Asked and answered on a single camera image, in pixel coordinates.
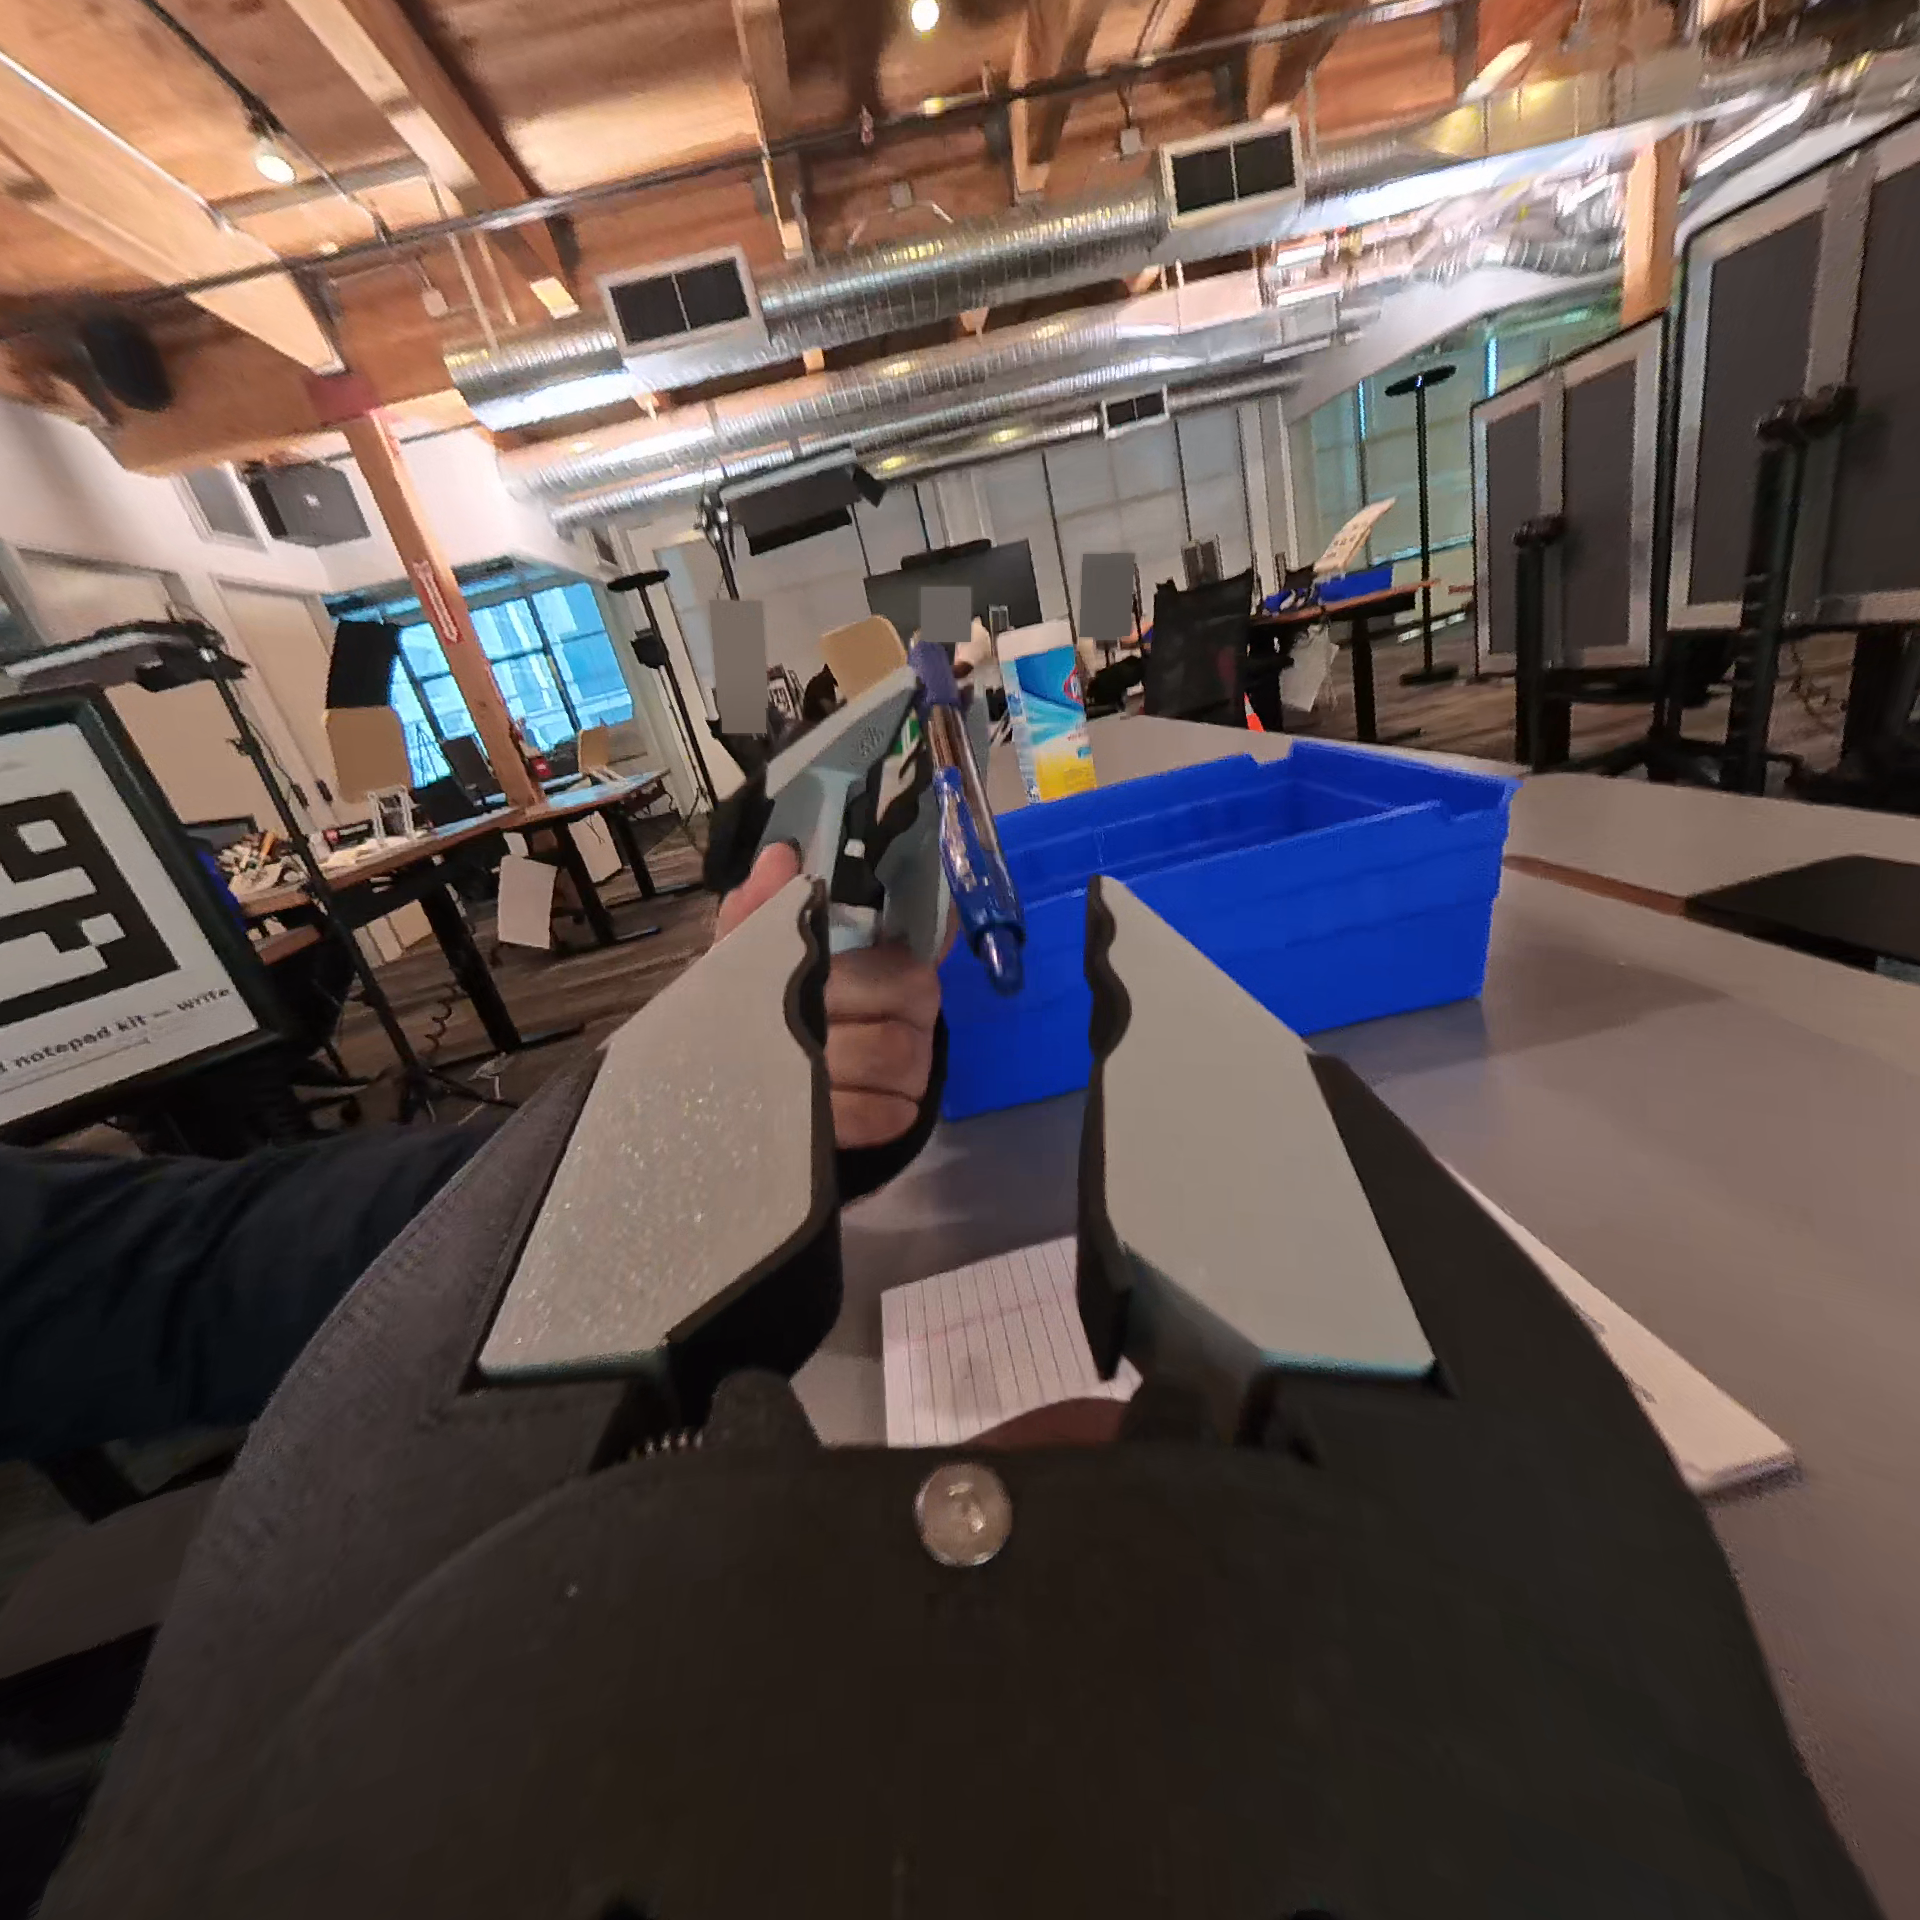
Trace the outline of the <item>blue plastic bin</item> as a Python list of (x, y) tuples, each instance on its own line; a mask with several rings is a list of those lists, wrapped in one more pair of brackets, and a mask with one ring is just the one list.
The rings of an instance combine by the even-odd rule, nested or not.
[(1518, 780), (1302, 743), (1209, 759), (998, 816), (1024, 986), (945, 963), (942, 1117), (1086, 1087), (1088, 882), (1115, 878), (1293, 1034), (1482, 994)]

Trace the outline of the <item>black framed marker sign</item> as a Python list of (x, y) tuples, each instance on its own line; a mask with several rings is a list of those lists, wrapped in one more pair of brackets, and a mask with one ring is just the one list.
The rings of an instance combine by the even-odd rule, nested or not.
[(5, 1139), (108, 1120), (281, 1040), (269, 971), (105, 695), (5, 699)]

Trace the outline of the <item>black softbox light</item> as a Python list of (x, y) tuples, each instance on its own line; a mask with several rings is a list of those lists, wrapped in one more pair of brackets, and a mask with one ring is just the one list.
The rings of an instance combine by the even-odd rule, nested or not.
[(845, 530), (854, 508), (878, 504), (886, 482), (849, 455), (792, 463), (724, 485), (718, 508), (728, 528), (742, 536), (753, 558), (763, 558)]

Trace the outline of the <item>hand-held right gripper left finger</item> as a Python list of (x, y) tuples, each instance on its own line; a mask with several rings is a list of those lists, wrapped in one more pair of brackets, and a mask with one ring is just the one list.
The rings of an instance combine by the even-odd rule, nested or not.
[(614, 1030), (481, 1375), (658, 1374), (832, 1224), (827, 971), (827, 891), (801, 876)]

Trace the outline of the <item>black wall speaker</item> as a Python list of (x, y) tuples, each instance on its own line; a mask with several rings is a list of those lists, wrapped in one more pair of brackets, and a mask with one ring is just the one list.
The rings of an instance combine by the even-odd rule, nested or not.
[(299, 548), (371, 540), (369, 516), (344, 467), (242, 463), (237, 468), (265, 534)]

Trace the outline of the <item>white lined legal pad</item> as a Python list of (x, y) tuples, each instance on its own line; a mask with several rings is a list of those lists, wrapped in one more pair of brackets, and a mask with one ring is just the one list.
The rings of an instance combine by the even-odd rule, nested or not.
[[(1686, 1488), (1745, 1498), (1798, 1475), (1798, 1454), (1686, 1358), (1612, 1303), (1475, 1184), (1460, 1189), (1538, 1267), (1632, 1389)], [(1072, 1236), (892, 1287), (880, 1298), (884, 1443), (956, 1447), (1070, 1402), (1124, 1404), (1138, 1372), (1105, 1378), (1075, 1298)]]

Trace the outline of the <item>person's left hand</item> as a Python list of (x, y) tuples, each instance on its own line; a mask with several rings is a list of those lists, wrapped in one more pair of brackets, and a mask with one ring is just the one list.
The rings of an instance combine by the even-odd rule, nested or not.
[(837, 951), (824, 1013), (835, 1144), (845, 1155), (893, 1147), (930, 1094), (945, 1030), (938, 964), (908, 944)]

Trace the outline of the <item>black office chair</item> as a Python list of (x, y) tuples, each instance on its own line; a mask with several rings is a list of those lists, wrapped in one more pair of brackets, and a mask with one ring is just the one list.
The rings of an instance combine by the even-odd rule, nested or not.
[(1243, 669), (1258, 574), (1160, 582), (1142, 639), (1142, 712), (1246, 731)]

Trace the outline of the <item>black flat screen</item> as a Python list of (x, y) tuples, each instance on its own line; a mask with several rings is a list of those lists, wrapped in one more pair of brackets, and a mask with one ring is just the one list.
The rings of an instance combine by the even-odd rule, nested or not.
[(910, 555), (900, 567), (873, 574), (861, 590), (873, 614), (886, 616), (904, 639), (922, 631), (922, 598), (933, 587), (966, 587), (971, 616), (992, 624), (992, 611), (1005, 612), (1009, 628), (1042, 621), (1040, 582), (1029, 542), (994, 544), (974, 540)]

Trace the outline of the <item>white ceiling vent grille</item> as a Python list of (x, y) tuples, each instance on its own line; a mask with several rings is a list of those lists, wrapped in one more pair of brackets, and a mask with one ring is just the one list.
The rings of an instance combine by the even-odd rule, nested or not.
[(1160, 148), (1162, 204), (1171, 231), (1220, 223), (1236, 212), (1306, 199), (1302, 133), (1292, 112)]
[(597, 278), (628, 363), (691, 347), (766, 347), (770, 340), (742, 246), (712, 246)]

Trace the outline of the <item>disinfecting wipes canister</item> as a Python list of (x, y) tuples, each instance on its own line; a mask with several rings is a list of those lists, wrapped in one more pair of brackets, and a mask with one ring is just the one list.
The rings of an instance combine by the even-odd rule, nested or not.
[(1096, 791), (1081, 656), (1070, 620), (1003, 631), (996, 660), (1027, 803)]

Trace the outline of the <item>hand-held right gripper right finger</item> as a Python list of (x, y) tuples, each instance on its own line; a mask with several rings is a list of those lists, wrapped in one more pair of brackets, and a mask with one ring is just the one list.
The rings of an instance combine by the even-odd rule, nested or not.
[(1428, 1386), (1313, 1048), (1118, 878), (1088, 885), (1075, 1303), (1102, 1378)]

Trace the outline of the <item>blue retractable pen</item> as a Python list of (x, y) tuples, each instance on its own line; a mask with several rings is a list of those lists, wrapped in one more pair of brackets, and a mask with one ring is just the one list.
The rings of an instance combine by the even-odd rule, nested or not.
[(1024, 986), (1024, 908), (987, 794), (992, 718), (938, 639), (914, 639), (908, 660), (918, 676), (946, 894), (974, 960), (992, 989), (1010, 998)]

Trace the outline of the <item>black tripod stand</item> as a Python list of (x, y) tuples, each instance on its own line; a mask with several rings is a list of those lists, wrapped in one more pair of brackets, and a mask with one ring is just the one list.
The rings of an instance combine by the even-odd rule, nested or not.
[(235, 727), (237, 750), (253, 764), (256, 776), (280, 816), (281, 835), (296, 846), (302, 859), (305, 895), (315, 930), (322, 930), (346, 954), (358, 986), (358, 998), (376, 1015), (378, 1027), (390, 1045), (401, 1071), (401, 1120), (437, 1120), (442, 1116), (438, 1103), (449, 1100), (464, 1100), (468, 1107), (490, 1107), (490, 1098), (429, 1064), (409, 1043), (393, 1000), (378, 983), (376, 966), (357, 930), (348, 925), (336, 891), (320, 870), (320, 856), (309, 846), (309, 831), (293, 804), (293, 791), (281, 781), (262, 734), (253, 727), (235, 693), (237, 682), (249, 669), (237, 656), (227, 651), (222, 635), (197, 614), (144, 614), (93, 628), (84, 635), (84, 642), (98, 645), (105, 656), (129, 667), (132, 682), (147, 691), (178, 691), (194, 683), (217, 687)]

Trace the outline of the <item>beige chair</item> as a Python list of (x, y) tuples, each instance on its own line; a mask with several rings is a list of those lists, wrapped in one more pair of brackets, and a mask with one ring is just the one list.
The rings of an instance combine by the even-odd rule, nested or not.
[(886, 614), (865, 614), (824, 632), (820, 653), (840, 704), (853, 704), (908, 667), (908, 647)]

